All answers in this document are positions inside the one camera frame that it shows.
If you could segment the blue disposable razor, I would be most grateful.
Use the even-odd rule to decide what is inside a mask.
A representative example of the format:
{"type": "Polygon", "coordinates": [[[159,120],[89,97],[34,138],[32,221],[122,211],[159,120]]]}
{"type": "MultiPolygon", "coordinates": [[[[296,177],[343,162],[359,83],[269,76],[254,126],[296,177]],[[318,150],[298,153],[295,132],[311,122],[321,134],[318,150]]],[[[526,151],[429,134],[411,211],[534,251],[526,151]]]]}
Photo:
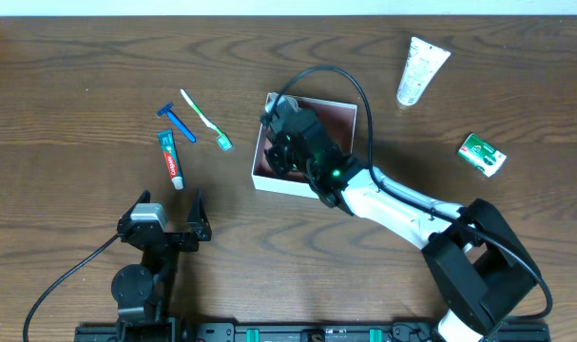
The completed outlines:
{"type": "Polygon", "coordinates": [[[197,138],[191,132],[191,130],[183,123],[183,121],[173,112],[172,110],[173,104],[167,103],[162,108],[157,111],[157,115],[159,117],[166,116],[182,133],[183,135],[191,142],[196,143],[197,138]]]}

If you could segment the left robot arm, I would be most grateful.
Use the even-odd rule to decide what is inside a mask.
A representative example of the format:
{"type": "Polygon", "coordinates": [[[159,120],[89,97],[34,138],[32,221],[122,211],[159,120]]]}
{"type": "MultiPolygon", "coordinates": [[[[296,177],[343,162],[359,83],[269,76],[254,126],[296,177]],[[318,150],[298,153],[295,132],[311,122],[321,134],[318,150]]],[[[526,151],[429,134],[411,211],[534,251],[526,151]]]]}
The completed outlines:
{"type": "Polygon", "coordinates": [[[186,341],[188,328],[168,313],[178,258],[196,252],[212,238],[204,211],[202,193],[197,192],[188,213],[188,229],[168,232],[167,215],[159,203],[150,201],[145,190],[119,219],[117,233],[143,255],[141,262],[122,268],[114,276],[111,293],[118,304],[115,341],[186,341]]]}

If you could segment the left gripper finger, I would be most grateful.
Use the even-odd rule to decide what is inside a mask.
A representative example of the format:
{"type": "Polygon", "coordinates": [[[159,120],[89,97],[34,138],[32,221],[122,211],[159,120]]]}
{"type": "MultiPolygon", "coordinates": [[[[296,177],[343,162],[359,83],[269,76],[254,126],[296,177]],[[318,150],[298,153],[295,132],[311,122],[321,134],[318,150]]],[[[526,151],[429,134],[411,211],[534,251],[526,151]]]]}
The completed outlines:
{"type": "Polygon", "coordinates": [[[150,203],[150,192],[148,190],[144,190],[142,194],[138,197],[136,202],[132,205],[131,210],[134,210],[138,204],[141,203],[150,203]]]}
{"type": "Polygon", "coordinates": [[[198,190],[191,204],[187,224],[193,232],[208,232],[209,220],[203,205],[202,191],[198,190]]]}

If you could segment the Colgate toothpaste tube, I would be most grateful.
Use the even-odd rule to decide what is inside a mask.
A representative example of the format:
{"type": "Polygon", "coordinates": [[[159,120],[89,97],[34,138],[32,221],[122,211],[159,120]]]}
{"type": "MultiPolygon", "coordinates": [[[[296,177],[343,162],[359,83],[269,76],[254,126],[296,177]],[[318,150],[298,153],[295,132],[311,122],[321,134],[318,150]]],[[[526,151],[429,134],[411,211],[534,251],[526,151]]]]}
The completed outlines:
{"type": "Polygon", "coordinates": [[[183,172],[178,158],[173,131],[172,129],[159,131],[157,137],[163,151],[164,160],[173,186],[176,190],[183,190],[183,172]]]}

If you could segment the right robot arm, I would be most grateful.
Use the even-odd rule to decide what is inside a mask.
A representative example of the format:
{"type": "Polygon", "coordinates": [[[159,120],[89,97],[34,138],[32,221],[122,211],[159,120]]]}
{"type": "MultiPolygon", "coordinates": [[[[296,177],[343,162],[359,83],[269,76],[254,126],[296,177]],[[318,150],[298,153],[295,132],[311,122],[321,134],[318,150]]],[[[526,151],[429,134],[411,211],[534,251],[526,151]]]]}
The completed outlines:
{"type": "Polygon", "coordinates": [[[449,310],[437,341],[480,341],[542,283],[541,273],[495,206],[432,199],[344,152],[312,108],[286,97],[260,118],[271,143],[265,159],[279,176],[299,172],[330,208],[372,220],[422,254],[449,310]]]}

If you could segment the white lotion tube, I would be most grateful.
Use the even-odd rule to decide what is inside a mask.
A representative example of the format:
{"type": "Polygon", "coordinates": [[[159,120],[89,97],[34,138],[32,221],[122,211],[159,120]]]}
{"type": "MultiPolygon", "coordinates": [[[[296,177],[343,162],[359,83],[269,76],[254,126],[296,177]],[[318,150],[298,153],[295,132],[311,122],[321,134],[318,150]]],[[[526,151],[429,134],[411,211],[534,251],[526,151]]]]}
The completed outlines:
{"type": "Polygon", "coordinates": [[[409,53],[396,100],[401,106],[415,105],[438,70],[452,54],[417,37],[410,42],[409,53]]]}

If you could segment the green soap bar box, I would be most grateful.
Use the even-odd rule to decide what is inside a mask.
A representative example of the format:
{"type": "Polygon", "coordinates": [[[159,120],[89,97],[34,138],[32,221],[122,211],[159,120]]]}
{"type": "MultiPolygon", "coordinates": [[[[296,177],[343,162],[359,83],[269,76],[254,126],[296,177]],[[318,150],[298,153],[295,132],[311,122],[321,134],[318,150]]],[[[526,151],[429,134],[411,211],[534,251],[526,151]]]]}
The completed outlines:
{"type": "Polygon", "coordinates": [[[480,170],[486,177],[493,176],[507,160],[507,156],[491,144],[471,133],[457,150],[457,155],[480,170]]]}

